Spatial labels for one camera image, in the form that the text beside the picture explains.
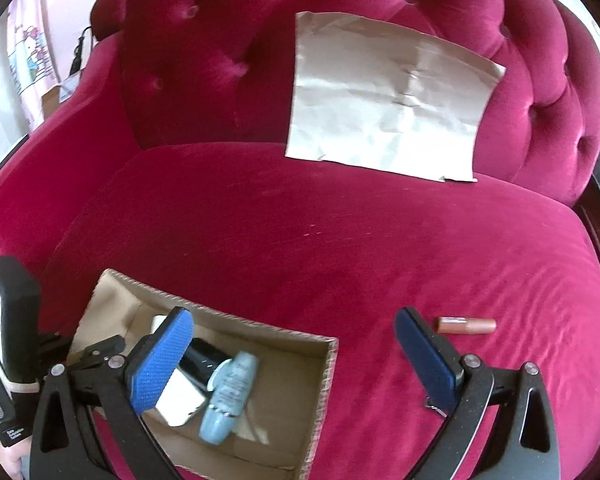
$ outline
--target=brown tube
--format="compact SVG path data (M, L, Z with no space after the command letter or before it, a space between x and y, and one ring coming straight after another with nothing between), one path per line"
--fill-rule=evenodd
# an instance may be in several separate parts
M480 317L439 317L436 332L439 334L490 334L496 330L495 319Z

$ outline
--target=light blue bottle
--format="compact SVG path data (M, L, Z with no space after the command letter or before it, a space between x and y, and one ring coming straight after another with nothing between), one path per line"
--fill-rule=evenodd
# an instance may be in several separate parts
M258 358L239 352L229 364L206 407L198 436L217 446L229 436L247 403L258 370Z

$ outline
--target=corrugated cardboard edge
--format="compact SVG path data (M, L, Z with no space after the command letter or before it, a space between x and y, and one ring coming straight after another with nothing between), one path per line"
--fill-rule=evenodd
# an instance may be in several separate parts
M326 367L322 374L322 383L321 383L321 388L320 388L320 394L318 395L318 403L317 403L317 407L315 410L316 417L314 420L314 428L312 431L310 445L308 447L306 455L304 456L304 460L302 460L302 465L300 466L300 474L298 475L298 480L307 480L309 478L309 474L311 473L311 467L313 465L315 453L318 449L318 443L320 441L320 434L322 433L322 428L324 427L324 420L327 416L329 393L331 391L331 384L333 383L333 373L335 370L336 358L338 356L338 339L335 337L328 337L328 336L322 336L322 335L316 335L316 334L309 334L307 332L300 332L298 330L288 330L286 328L281 328L279 326L274 326L274 325L270 325L270 324L266 324L266 323L260 323L258 321L253 321L251 319L246 319L246 318L243 318L240 316L234 316L233 314L227 314L225 312L221 312L219 310L209 308L208 306L204 306L199 303L194 303L193 301L185 300L184 298L181 298L174 294L169 294L168 292L164 292L163 290L159 290L158 288L152 287L145 283L138 282L137 280L134 280L133 278L130 278L126 274L123 274L122 272L119 272L115 269L106 269L100 275L100 278L98 279L98 283L100 283L100 280L105 275L112 276L116 280L119 280L120 282L129 283L129 284L139 287L139 288L144 288L144 290L147 290L147 291L151 292L152 294L157 294L158 296L161 296L161 297L165 298L166 300L175 301L176 303L178 303L182 306L192 306L198 310L204 310L215 316L224 317L226 319L230 319L230 320L245 324L247 326L266 328L268 330L273 330L274 332L285 333L285 334L293 335L293 336L300 337L300 338L307 338L307 339L311 339L313 341L320 341L320 342L327 343L327 345L329 347L328 357L327 357ZM92 298L92 300L90 300L89 304L87 305L85 314L89 311L89 309L91 307L91 301L93 301L93 298ZM72 347L70 353L82 351L82 350L83 349L78 350L78 349L74 349ZM195 471L188 469L186 467L182 467L182 468L186 469L189 472L192 472L195 475L200 476L200 478L205 478L207 480L213 480L209 477L201 476L198 473L196 473Z

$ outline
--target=red velvet sofa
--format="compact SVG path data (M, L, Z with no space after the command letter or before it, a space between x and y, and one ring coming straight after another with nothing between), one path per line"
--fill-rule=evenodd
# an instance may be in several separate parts
M302 10L387 20L504 65L478 131L478 182L285 158ZM600 261L572 209L600 149L600 57L567 9L98 0L92 25L100 43L77 92L0 171L0 253L42 282L42 330L73 332L113 267L337 336L312 478L366 480L402 478L440 425L393 336L396 311L494 317L493 335L453 343L493 366L537 362L562 478L600 465Z

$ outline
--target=blue textured pad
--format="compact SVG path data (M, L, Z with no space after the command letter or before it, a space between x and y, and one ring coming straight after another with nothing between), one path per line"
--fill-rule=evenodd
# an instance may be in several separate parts
M395 317L395 335L430 401L434 406L451 413L458 405L455 377L429 337L405 309Z
M131 406L138 415L155 407L192 339L191 313L176 308L142 343L139 362L132 362L133 354L129 354L126 387Z

